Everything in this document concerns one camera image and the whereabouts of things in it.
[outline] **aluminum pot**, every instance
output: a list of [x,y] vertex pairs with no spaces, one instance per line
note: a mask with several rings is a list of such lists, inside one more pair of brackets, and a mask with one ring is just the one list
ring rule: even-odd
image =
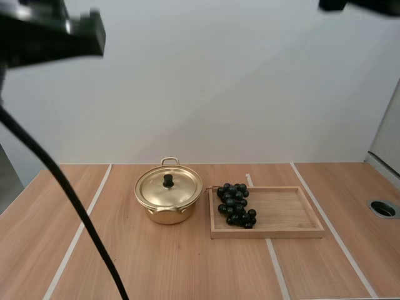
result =
[[[176,164],[164,164],[171,160]],[[202,188],[203,183],[196,172],[181,166],[175,157],[166,157],[159,167],[139,178],[135,196],[151,220],[176,224],[191,216]]]

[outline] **tray rim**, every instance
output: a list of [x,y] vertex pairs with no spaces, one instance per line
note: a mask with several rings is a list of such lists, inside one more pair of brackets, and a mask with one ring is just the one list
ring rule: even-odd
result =
[[[244,228],[232,228],[232,229],[216,229],[215,228],[215,220],[214,220],[214,207],[213,207],[213,192],[215,192],[218,189],[217,186],[213,186],[211,189],[209,189],[208,195],[209,195],[209,208],[210,208],[210,220],[211,220],[211,227],[210,227],[210,232],[211,232],[211,239],[222,239],[223,237],[218,237],[221,234],[230,234],[230,233],[238,233],[240,236],[243,236],[244,233],[250,234],[252,236],[252,233],[271,233],[272,235],[274,234],[287,234],[287,233],[312,233],[309,238],[322,238],[325,235],[325,229],[323,225],[321,224],[317,214],[311,207],[310,202],[308,201],[303,189],[301,186],[249,186],[247,187],[248,190],[258,190],[258,189],[268,189],[271,191],[276,190],[277,193],[279,192],[284,192],[284,191],[292,191],[295,193],[300,194],[300,200],[303,205],[304,210],[307,212],[308,216],[310,219],[314,222],[316,225],[315,228],[293,228],[290,230],[282,230],[282,229],[271,229],[266,231],[265,229],[261,228],[254,228],[254,229],[244,229]],[[225,239],[235,239],[235,238],[245,238],[245,237],[225,237]],[[307,238],[307,237],[282,237],[282,238]]]

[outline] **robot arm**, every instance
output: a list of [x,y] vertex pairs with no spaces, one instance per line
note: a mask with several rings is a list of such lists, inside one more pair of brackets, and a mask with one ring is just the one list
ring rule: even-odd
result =
[[400,0],[319,0],[319,8],[323,11],[342,11],[347,3],[385,16],[400,16]]

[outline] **white wall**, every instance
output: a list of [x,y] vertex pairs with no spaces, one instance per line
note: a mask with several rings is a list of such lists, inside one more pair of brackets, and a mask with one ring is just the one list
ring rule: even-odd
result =
[[[362,161],[399,79],[399,21],[317,0],[70,0],[104,59],[10,71],[6,107],[64,163]],[[0,133],[23,183],[40,168]]]

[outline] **pot lid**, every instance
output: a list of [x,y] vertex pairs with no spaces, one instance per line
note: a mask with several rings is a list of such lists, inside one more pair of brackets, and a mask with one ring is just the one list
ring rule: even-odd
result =
[[[164,165],[167,160],[175,160],[176,164]],[[201,178],[196,172],[181,166],[175,157],[166,157],[161,166],[139,178],[135,195],[147,208],[185,208],[197,200],[202,188]]]

